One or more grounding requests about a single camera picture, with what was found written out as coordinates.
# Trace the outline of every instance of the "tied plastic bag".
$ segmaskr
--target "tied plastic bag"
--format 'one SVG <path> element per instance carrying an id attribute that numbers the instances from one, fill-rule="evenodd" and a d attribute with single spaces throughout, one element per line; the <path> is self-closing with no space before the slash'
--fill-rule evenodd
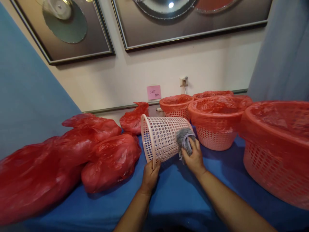
<path id="1" fill-rule="evenodd" d="M 186 94 L 166 97 L 160 100 L 160 107 L 164 112 L 176 112 L 187 109 L 189 103 L 194 101 L 194 97 Z"/>
<path id="2" fill-rule="evenodd" d="M 110 189 L 128 178 L 142 149 L 136 136 L 125 133 L 99 143 L 94 152 L 96 161 L 89 162 L 81 173 L 87 193 Z"/>
<path id="3" fill-rule="evenodd" d="M 207 98 L 217 95 L 234 95 L 232 91 L 205 91 L 203 93 L 194 94 L 193 97 L 195 100 L 199 100 L 201 98 Z"/>
<path id="4" fill-rule="evenodd" d="M 64 170 L 53 153 L 52 137 L 28 145 L 0 162 L 0 225 L 8 225 L 50 209 L 80 181 L 82 166 Z"/>
<path id="5" fill-rule="evenodd" d="M 193 125 L 213 133 L 236 132 L 244 110 L 252 104 L 249 96 L 219 95 L 203 98 L 189 104 Z"/>
<path id="6" fill-rule="evenodd" d="M 140 135 L 141 132 L 141 117 L 145 114 L 149 117 L 148 107 L 146 102 L 134 102 L 138 105 L 133 111 L 126 112 L 119 120 L 122 129 L 125 132 L 132 132 L 135 135 Z"/>
<path id="7" fill-rule="evenodd" d="M 309 178 L 309 102 L 256 102 L 245 110 L 239 135 Z"/>
<path id="8" fill-rule="evenodd" d="M 114 120 L 99 118 L 89 113 L 76 115 L 62 125 L 74 127 L 54 141 L 54 148 L 61 154 L 61 165 L 65 168 L 90 161 L 96 144 L 121 134 L 121 128 Z"/>

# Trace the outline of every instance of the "picture frame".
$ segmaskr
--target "picture frame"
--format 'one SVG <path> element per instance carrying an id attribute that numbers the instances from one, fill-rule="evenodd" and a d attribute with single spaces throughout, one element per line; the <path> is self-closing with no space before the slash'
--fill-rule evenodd
<path id="1" fill-rule="evenodd" d="M 272 0 L 111 1 L 128 53 L 265 27 L 272 4 Z"/>
<path id="2" fill-rule="evenodd" d="M 98 0 L 10 1 L 49 65 L 115 56 Z"/>

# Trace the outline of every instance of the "blue tablecloth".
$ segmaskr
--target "blue tablecloth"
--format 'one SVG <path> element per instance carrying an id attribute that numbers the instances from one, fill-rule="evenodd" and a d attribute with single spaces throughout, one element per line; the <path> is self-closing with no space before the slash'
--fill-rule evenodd
<path id="1" fill-rule="evenodd" d="M 279 200 L 248 175 L 243 165 L 244 146 L 240 137 L 226 151 L 201 146 L 206 168 L 278 231 L 308 227 L 309 211 Z M 30 231 L 112 231 L 141 185 L 145 164 L 143 151 L 134 174 L 119 186 L 89 195 L 81 184 L 58 207 L 24 224 Z M 193 231 L 227 231 L 199 183 L 178 156 L 162 164 L 145 227 L 156 229 L 172 225 L 182 225 Z"/>

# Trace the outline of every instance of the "forearm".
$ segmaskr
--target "forearm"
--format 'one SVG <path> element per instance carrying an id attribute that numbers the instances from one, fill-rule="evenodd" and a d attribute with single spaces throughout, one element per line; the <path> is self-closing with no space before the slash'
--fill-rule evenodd
<path id="1" fill-rule="evenodd" d="M 138 190 L 114 232 L 139 232 L 148 214 L 151 194 Z"/>
<path id="2" fill-rule="evenodd" d="M 251 206 L 209 171 L 197 176 L 221 220 L 231 231 L 276 231 Z"/>

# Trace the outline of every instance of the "blue wall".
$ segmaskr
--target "blue wall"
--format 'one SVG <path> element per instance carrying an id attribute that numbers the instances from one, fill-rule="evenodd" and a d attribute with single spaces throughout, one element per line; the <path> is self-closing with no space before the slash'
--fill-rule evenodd
<path id="1" fill-rule="evenodd" d="M 80 113 L 0 3 L 0 159 L 62 135 Z"/>

